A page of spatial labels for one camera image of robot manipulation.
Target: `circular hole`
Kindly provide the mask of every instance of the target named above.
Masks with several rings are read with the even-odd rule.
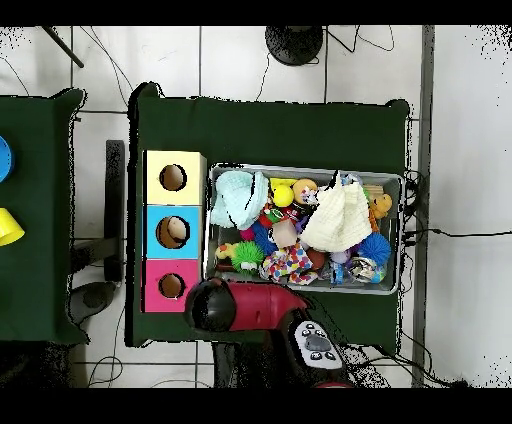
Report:
[[[166,274],[158,282],[158,290],[165,297],[177,299],[185,291],[185,281],[178,274]]]
[[[179,165],[167,165],[160,172],[160,184],[169,191],[179,191],[187,184],[187,174]]]
[[[156,227],[156,239],[167,249],[179,249],[190,237],[188,222],[179,216],[163,218]]]

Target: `green spiky ball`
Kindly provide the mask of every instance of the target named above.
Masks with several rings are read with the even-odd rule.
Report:
[[[236,272],[248,275],[257,274],[258,266],[263,262],[264,257],[263,251],[256,243],[253,241],[243,241],[238,243],[235,249],[235,257],[231,259],[231,263],[236,269]],[[255,267],[245,269],[242,268],[242,263],[251,263],[254,264]]]

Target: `shape sorter box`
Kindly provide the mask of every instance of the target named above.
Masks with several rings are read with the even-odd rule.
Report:
[[[200,206],[146,206],[146,259],[201,259],[203,217]],[[187,228],[187,238],[182,246],[168,248],[160,243],[157,230],[166,218],[174,217]]]
[[[149,205],[203,205],[206,159],[200,153],[147,150],[145,172]]]
[[[201,279],[201,261],[198,259],[153,259],[146,261],[143,280],[143,312],[184,312],[185,300],[192,287]],[[166,297],[161,281],[166,276],[178,277],[184,288],[178,297]]]

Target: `yellow toy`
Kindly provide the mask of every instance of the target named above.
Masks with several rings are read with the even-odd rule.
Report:
[[[388,215],[391,205],[391,196],[389,194],[383,194],[373,199],[373,202],[370,202],[370,209],[373,211],[375,219],[381,219]]]
[[[226,259],[226,258],[233,259],[235,257],[235,249],[237,246],[238,246],[238,243],[221,244],[219,247],[217,247],[217,250],[215,250],[215,256],[218,259]]]
[[[293,202],[293,190],[286,185],[279,185],[274,190],[274,205],[278,208],[290,206]]]

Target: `toy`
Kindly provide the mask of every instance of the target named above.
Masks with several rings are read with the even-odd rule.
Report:
[[[337,264],[344,264],[350,259],[350,250],[343,250],[342,252],[331,252],[329,256],[332,262]]]
[[[0,246],[5,246],[19,240],[24,234],[25,231],[23,231],[9,211],[0,208]]]
[[[218,259],[226,259],[230,258],[233,260],[235,257],[235,249],[237,248],[239,243],[231,244],[231,243],[225,243],[221,244],[217,249],[215,250],[215,256]]]
[[[224,228],[249,228],[267,202],[268,179],[261,172],[226,171],[215,183],[217,198],[210,215],[212,224]]]
[[[380,233],[371,233],[366,237],[358,249],[359,256],[368,258],[379,266],[385,265],[391,256],[391,246],[389,241],[386,240]]]
[[[240,237],[245,241],[254,240],[254,231],[252,230],[252,227],[247,228],[247,230],[240,230]]]
[[[0,183],[5,180],[14,167],[14,155],[7,142],[0,137]]]
[[[293,190],[286,185],[279,185],[274,190],[273,200],[277,207],[289,206],[293,202]]]
[[[313,266],[311,267],[313,271],[317,271],[324,266],[325,252],[319,252],[318,250],[310,247],[308,250],[306,250],[306,254],[308,255],[310,261],[313,263]]]
[[[280,249],[293,246],[297,242],[297,230],[292,221],[286,219],[272,225],[272,238]]]
[[[265,256],[270,255],[279,248],[274,243],[272,235],[269,235],[269,229],[262,225],[260,222],[252,224],[252,231],[254,232],[254,242],[261,248]]]
[[[282,276],[289,275],[289,282],[305,285],[318,278],[316,272],[310,271],[312,267],[313,263],[306,251],[300,242],[297,242],[291,247],[279,249],[268,256],[260,267],[260,277],[271,278],[275,283],[279,283]]]
[[[381,219],[388,215],[388,211],[391,209],[392,201],[389,194],[383,194],[378,196],[370,202],[370,208],[373,211],[375,219]]]
[[[377,225],[377,220],[375,219],[375,214],[373,213],[372,208],[368,208],[368,219],[370,220],[370,225],[372,226],[372,231],[374,233],[380,232],[379,226]]]
[[[291,187],[296,182],[295,178],[270,178],[270,190],[274,191],[280,185]]]
[[[316,183],[313,180],[310,180],[307,178],[302,178],[302,179],[298,180],[293,185],[293,196],[297,203],[305,204],[305,202],[302,201],[302,196],[301,196],[301,193],[302,193],[302,190],[304,189],[304,187],[308,187],[310,190],[315,190],[315,191],[318,190],[318,186],[316,185]]]
[[[237,272],[256,274],[263,259],[263,251],[255,242],[242,241],[235,247],[235,255],[231,258],[231,263]]]

